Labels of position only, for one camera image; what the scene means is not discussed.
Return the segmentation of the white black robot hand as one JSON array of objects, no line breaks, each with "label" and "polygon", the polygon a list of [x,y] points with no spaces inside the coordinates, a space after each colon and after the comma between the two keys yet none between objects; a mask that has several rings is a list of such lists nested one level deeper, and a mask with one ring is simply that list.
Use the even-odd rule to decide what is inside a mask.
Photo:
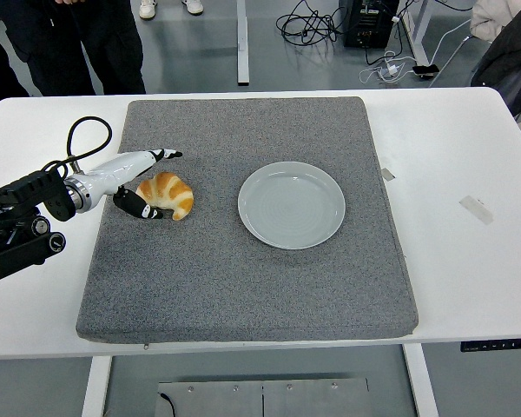
[{"label": "white black robot hand", "polygon": [[182,152],[173,149],[156,149],[122,153],[114,159],[92,169],[87,174],[72,175],[77,180],[81,203],[76,205],[78,213],[96,206],[104,195],[112,195],[115,205],[140,219],[162,218],[162,214],[124,185],[144,174],[162,159],[181,157]]}]

